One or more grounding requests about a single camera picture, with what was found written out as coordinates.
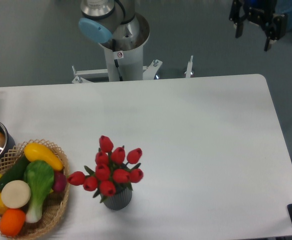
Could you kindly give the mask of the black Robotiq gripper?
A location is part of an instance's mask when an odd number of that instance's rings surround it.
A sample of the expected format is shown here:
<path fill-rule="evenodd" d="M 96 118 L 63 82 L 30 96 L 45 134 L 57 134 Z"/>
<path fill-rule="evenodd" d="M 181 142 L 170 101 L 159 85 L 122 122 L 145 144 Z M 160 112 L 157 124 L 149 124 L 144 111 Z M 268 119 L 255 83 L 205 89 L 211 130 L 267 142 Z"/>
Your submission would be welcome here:
<path fill-rule="evenodd" d="M 271 46 L 285 36 L 288 22 L 288 14 L 276 14 L 275 6 L 277 0 L 233 0 L 229 20 L 235 26 L 235 38 L 243 33 L 243 22 L 247 20 L 261 27 L 266 34 L 264 51 L 271 49 Z M 240 16 L 240 9 L 243 6 L 245 15 Z"/>

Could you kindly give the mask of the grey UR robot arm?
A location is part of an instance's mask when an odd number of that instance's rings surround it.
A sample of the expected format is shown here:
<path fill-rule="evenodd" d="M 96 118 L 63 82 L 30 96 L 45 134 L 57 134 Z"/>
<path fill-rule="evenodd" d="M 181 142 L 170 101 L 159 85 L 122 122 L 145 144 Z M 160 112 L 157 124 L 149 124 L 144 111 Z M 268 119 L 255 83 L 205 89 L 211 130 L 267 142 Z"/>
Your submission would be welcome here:
<path fill-rule="evenodd" d="M 243 32 L 244 21 L 261 27 L 266 35 L 264 51 L 286 33 L 288 15 L 276 13 L 275 0 L 234 0 L 229 20 L 236 28 L 235 37 Z M 133 0 L 83 0 L 79 29 L 88 39 L 116 51 L 130 51 L 143 45 L 149 26 L 142 25 Z"/>

